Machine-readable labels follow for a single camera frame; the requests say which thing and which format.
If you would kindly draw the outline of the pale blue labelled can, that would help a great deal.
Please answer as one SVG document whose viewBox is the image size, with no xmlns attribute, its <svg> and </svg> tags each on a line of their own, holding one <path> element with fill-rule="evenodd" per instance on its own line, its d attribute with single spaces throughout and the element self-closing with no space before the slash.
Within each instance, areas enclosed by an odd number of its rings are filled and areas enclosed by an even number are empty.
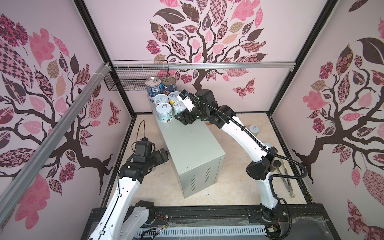
<svg viewBox="0 0 384 240">
<path fill-rule="evenodd" d="M 175 115 L 177 115 L 182 113 L 186 109 L 186 106 L 182 101 L 177 101 L 173 104 L 173 109 L 174 109 Z"/>
</svg>

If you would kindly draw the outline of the white green labelled can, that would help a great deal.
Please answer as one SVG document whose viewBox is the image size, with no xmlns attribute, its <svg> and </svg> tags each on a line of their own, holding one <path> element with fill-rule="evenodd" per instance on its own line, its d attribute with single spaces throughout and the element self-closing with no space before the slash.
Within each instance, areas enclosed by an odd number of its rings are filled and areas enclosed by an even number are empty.
<svg viewBox="0 0 384 240">
<path fill-rule="evenodd" d="M 173 118 L 173 109 L 172 106 L 168 103 L 162 103 L 157 105 L 156 112 L 159 121 L 162 123 L 168 123 Z"/>
</svg>

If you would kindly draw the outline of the yellow labelled can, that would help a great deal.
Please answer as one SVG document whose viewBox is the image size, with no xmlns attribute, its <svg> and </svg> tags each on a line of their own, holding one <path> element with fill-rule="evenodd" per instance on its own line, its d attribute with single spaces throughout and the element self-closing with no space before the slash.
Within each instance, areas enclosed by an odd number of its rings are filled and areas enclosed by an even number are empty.
<svg viewBox="0 0 384 240">
<path fill-rule="evenodd" d="M 176 103 L 177 101 L 179 101 L 179 99 L 178 99 L 179 94 L 180 94 L 180 92 L 178 92 L 178 91 L 169 93 L 169 95 L 168 95 L 169 103 L 170 103 L 172 106 L 174 105 L 174 103 Z"/>
</svg>

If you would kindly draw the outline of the pink labelled can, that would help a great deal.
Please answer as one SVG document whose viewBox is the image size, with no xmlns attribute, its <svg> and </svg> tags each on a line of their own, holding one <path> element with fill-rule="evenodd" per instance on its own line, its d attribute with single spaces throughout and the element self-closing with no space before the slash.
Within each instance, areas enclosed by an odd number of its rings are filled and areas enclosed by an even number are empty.
<svg viewBox="0 0 384 240">
<path fill-rule="evenodd" d="M 159 94 L 153 98 L 153 101 L 154 101 L 155 107 L 157 107 L 160 104 L 169 103 L 169 97 L 166 94 Z"/>
</svg>

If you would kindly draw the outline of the dark red labelled can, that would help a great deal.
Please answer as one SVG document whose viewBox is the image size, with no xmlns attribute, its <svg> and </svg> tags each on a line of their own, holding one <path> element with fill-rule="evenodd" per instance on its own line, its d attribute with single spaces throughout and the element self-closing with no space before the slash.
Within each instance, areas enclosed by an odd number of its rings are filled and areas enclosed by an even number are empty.
<svg viewBox="0 0 384 240">
<path fill-rule="evenodd" d="M 169 95 L 177 91 L 176 79 L 174 77 L 166 77 L 162 80 L 163 93 Z"/>
</svg>

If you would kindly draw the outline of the large blue labelled can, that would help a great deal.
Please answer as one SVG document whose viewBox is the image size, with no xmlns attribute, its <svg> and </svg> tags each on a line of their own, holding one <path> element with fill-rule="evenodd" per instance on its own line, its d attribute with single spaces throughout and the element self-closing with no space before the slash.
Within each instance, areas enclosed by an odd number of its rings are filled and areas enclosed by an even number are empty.
<svg viewBox="0 0 384 240">
<path fill-rule="evenodd" d="M 146 90 L 151 102 L 154 101 L 154 97 L 163 94 L 162 80 L 158 77 L 150 77 L 145 82 Z"/>
</svg>

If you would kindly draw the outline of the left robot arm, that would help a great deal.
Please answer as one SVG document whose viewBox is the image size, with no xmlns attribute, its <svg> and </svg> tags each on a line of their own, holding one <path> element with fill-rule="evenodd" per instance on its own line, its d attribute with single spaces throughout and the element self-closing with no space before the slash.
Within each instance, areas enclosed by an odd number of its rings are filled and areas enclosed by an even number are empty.
<svg viewBox="0 0 384 240">
<path fill-rule="evenodd" d="M 139 201 L 127 217 L 132 200 L 153 168 L 169 160 L 167 151 L 144 137 L 135 142 L 134 153 L 119 170 L 117 187 L 89 240 L 133 240 L 140 228 L 154 221 L 154 203 Z"/>
</svg>

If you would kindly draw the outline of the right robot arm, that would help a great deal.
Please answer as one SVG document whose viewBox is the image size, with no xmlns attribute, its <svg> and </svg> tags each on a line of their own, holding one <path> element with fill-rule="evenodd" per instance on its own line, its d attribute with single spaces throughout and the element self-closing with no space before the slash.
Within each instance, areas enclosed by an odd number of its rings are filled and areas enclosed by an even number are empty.
<svg viewBox="0 0 384 240">
<path fill-rule="evenodd" d="M 273 187 L 275 178 L 303 179 L 308 175 L 306 167 L 288 157 L 278 155 L 274 147 L 268 147 L 248 130 L 236 113 L 227 105 L 219 106 L 211 90 L 204 89 L 195 95 L 183 90 L 177 94 L 177 99 L 186 107 L 176 117 L 184 125 L 191 125 L 195 120 L 209 122 L 230 135 L 250 156 L 251 163 L 246 168 L 246 173 L 257 182 L 261 196 L 261 214 L 265 221 L 274 222 L 282 208 L 279 198 Z M 302 172 L 299 176 L 288 174 L 274 174 L 277 160 L 285 160 L 298 166 Z"/>
</svg>

